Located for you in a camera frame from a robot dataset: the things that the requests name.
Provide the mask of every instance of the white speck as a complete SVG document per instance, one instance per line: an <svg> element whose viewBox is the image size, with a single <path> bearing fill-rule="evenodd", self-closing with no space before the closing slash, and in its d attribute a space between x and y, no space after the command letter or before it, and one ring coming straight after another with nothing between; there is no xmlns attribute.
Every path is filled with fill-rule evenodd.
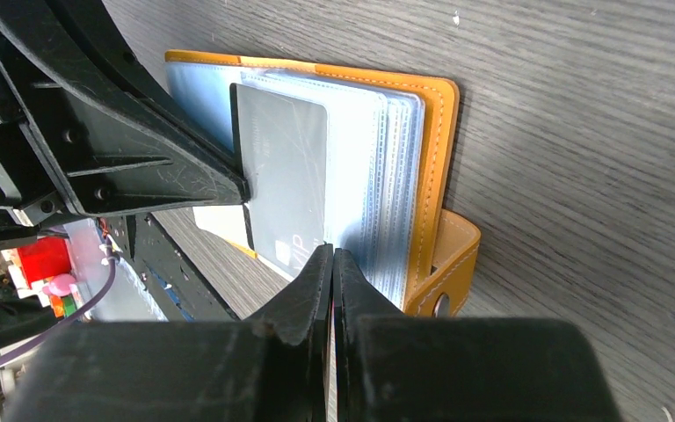
<svg viewBox="0 0 675 422"><path fill-rule="evenodd" d="M669 409L666 409L666 406L661 406L661 410L664 411L666 414L666 420L669 422L674 422L674 418L671 417L671 414L669 413Z"/></svg>

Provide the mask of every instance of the wallet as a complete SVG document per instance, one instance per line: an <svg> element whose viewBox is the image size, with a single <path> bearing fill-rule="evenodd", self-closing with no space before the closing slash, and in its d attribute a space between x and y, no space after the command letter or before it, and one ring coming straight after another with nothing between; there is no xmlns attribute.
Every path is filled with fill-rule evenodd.
<svg viewBox="0 0 675 422"><path fill-rule="evenodd" d="M420 97L425 102L425 118L407 280L401 308L406 314L414 316L434 316L437 313L454 315L461 309L468 298L472 283L480 230L463 217L442 208L460 103L460 93L453 81L321 63L184 50L168 51L166 61L261 70L287 69L323 78L405 91ZM185 94L172 92L172 96L177 99ZM210 120L210 117L197 117L199 124L206 127L206 119ZM223 111L221 119L227 118L230 118L230 112L227 116ZM240 232L226 232L231 223L221 216L229 213L230 219L241 219L243 221L239 223L246 223L247 217L241 216L241 210L215 207L219 209L216 211L217 218L212 221L213 219L206 218L205 209L202 208L208 207L195 208L196 223L201 228L222 236L250 256L257 256L249 247L251 239L247 239Z"/></svg>

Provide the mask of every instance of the red box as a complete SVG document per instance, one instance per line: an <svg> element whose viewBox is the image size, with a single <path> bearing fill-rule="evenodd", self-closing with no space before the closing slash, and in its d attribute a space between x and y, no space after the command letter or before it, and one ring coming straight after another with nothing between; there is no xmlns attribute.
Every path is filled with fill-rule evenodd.
<svg viewBox="0 0 675 422"><path fill-rule="evenodd" d="M43 237L36 244L17 248L17 254L27 283L71 272L66 241L58 237Z"/></svg>

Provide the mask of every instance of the green object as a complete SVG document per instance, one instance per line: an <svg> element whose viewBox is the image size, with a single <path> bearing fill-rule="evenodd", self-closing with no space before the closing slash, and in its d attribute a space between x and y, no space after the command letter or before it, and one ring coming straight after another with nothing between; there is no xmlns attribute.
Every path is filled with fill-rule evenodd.
<svg viewBox="0 0 675 422"><path fill-rule="evenodd" d="M73 296L71 295L63 296L61 300L63 301L64 316L67 317L76 312L76 302L74 301Z"/></svg>

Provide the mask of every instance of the wood grain surface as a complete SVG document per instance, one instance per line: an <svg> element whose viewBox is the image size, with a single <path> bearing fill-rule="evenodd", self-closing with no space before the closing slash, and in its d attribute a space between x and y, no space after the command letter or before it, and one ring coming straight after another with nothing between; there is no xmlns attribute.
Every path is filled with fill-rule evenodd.
<svg viewBox="0 0 675 422"><path fill-rule="evenodd" d="M159 81L168 48L455 80L446 207L483 231L462 315L568 319L625 420L675 421L675 0L106 3ZM184 212L160 220L236 310L277 290Z"/></svg>

